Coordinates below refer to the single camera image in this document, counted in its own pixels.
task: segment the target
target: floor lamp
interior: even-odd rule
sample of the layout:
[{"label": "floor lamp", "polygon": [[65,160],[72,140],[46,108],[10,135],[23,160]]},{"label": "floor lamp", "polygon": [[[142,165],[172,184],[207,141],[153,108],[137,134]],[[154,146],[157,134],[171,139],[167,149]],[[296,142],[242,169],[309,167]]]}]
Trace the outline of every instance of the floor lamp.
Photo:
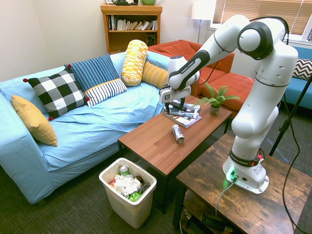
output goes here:
[{"label": "floor lamp", "polygon": [[193,3],[192,19],[200,20],[197,43],[199,42],[201,21],[212,20],[214,18],[215,3],[216,3],[216,0],[205,0],[205,1],[198,1],[198,2]]}]

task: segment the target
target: table leg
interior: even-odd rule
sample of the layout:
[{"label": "table leg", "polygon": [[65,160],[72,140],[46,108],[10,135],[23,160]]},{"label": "table leg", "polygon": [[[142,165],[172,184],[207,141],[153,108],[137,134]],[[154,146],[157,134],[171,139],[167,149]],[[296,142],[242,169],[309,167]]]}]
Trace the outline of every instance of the table leg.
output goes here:
[{"label": "table leg", "polygon": [[122,157],[122,143],[119,140],[117,140],[117,144],[118,144],[120,157]]},{"label": "table leg", "polygon": [[165,178],[165,190],[163,194],[163,199],[162,199],[162,213],[165,215],[167,211],[167,193],[168,193],[168,177],[166,176]]},{"label": "table leg", "polygon": [[177,192],[176,192],[177,193],[176,201],[175,201],[175,213],[174,213],[174,218],[172,221],[172,225],[175,228],[179,228],[179,222],[180,222],[181,212],[183,208],[185,192],[186,192],[186,187],[180,182],[178,182]]},{"label": "table leg", "polygon": [[229,127],[229,124],[230,124],[230,117],[231,117],[232,115],[230,115],[229,117],[228,117],[228,119],[226,120],[226,125],[225,125],[225,129],[224,129],[224,133],[223,134],[226,134],[226,132],[227,132],[227,130],[228,130],[228,127]]}]

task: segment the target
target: speaker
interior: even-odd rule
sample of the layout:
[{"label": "speaker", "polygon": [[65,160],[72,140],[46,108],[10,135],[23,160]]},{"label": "speaker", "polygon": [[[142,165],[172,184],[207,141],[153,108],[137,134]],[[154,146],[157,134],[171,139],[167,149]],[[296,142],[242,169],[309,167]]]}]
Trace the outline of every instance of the speaker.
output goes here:
[{"label": "speaker", "polygon": [[155,45],[156,44],[156,35],[155,34],[146,35],[146,44],[147,44],[147,46]]}]

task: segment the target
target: green plant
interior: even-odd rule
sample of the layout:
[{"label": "green plant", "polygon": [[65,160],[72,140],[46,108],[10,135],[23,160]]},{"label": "green plant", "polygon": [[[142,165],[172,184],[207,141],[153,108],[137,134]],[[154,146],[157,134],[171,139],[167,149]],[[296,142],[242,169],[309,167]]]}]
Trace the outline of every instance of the green plant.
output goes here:
[{"label": "green plant", "polygon": [[208,83],[205,83],[205,86],[209,90],[211,94],[211,98],[203,97],[198,103],[194,104],[194,106],[200,105],[205,102],[206,105],[208,103],[211,103],[211,106],[213,108],[218,109],[225,100],[229,100],[229,99],[240,100],[240,97],[236,95],[225,96],[225,94],[229,91],[229,88],[227,88],[227,86],[222,86],[220,90],[217,90],[216,88],[210,86],[210,84]]}]

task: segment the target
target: magazine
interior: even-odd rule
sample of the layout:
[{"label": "magazine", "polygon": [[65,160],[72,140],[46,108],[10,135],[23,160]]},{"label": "magazine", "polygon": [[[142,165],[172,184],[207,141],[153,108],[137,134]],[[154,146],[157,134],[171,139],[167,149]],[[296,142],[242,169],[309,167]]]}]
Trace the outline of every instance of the magazine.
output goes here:
[{"label": "magazine", "polygon": [[188,118],[195,118],[199,117],[200,106],[193,106],[193,104],[184,104],[183,109],[180,110],[177,106],[180,106],[180,102],[177,100],[173,100],[169,102],[169,111],[170,115],[174,116],[181,116],[181,117],[188,117]]},{"label": "magazine", "polygon": [[175,116],[175,115],[169,115],[167,114],[167,111],[163,111],[162,114],[169,119],[173,120],[174,122],[178,123],[184,128],[189,128],[199,120],[201,120],[201,116],[198,116],[198,118],[190,118],[190,117],[181,117],[181,116]]}]

